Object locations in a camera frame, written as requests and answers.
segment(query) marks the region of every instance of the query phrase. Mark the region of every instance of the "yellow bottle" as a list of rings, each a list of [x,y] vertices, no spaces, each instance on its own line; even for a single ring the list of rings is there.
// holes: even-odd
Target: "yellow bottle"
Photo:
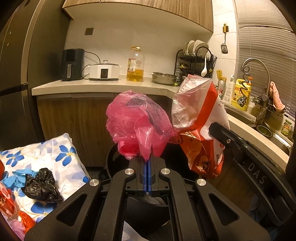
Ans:
[[[252,84],[251,82],[249,83],[244,83],[244,86],[247,88],[247,90],[242,89],[243,93],[246,95],[247,100],[246,100],[246,104],[241,107],[238,103],[237,100],[239,99],[239,97],[242,97],[242,93],[240,92],[240,88],[243,87],[241,82],[244,81],[242,79],[237,79],[236,84],[235,84],[235,88],[234,88],[234,95],[233,95],[233,99],[232,99],[232,105],[243,110],[246,111],[248,108],[248,103],[250,100],[250,94],[251,94],[251,90],[252,90]]]
[[[128,71],[126,79],[128,81],[141,82],[144,75],[144,55],[141,47],[131,47],[130,57],[128,59]]]

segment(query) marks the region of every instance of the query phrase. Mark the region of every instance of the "kitchen counter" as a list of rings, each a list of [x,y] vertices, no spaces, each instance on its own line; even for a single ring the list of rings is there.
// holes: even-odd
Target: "kitchen counter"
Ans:
[[[150,81],[130,82],[125,79],[118,81],[55,81],[32,89],[33,96],[65,94],[65,93],[121,93],[132,90],[148,95],[166,96],[173,98],[179,87],[155,84]],[[230,129],[241,138],[249,141],[269,156],[281,169],[285,170],[289,156],[270,140],[252,129],[245,123],[228,115]]]

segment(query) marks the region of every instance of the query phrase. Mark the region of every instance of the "dish soap bottle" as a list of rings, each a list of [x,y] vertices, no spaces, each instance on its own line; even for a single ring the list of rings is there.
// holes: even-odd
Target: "dish soap bottle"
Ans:
[[[232,105],[239,108],[240,110],[246,111],[248,108],[248,103],[249,103],[249,99],[250,99],[250,94],[251,94],[251,90],[252,90],[252,85],[250,80],[252,80],[252,77],[249,77],[249,82],[246,83],[245,80],[243,79],[237,79],[237,82],[235,84],[235,88],[234,88],[234,95],[233,95],[233,99],[232,99]],[[242,92],[244,93],[244,95],[247,97],[246,99],[246,104],[241,107],[238,103],[237,100],[242,97],[242,93],[240,91],[240,88],[242,89]]]
[[[225,103],[231,104],[233,95],[234,95],[234,88],[235,88],[235,79],[234,75],[230,77],[230,81],[226,83],[226,87],[224,90],[223,101]]]
[[[144,55],[141,53],[141,47],[131,47],[131,53],[128,59],[128,72],[126,79],[128,81],[141,82],[144,75]]]

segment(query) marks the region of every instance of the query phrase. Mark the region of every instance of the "white bottle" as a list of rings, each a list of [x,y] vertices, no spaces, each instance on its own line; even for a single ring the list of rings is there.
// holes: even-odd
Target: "white bottle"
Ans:
[[[223,101],[225,103],[231,104],[233,95],[234,95],[234,88],[235,88],[235,79],[234,75],[230,77],[230,81],[226,83],[225,89],[224,89],[224,96]]]

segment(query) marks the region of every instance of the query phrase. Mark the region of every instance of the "window blinds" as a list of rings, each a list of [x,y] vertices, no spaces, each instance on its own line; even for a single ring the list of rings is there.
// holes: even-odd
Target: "window blinds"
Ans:
[[[238,68],[254,57],[263,61],[275,82],[282,102],[295,116],[296,110],[296,36],[270,0],[236,0],[239,24]],[[268,84],[265,69],[250,63],[252,95],[260,95]]]

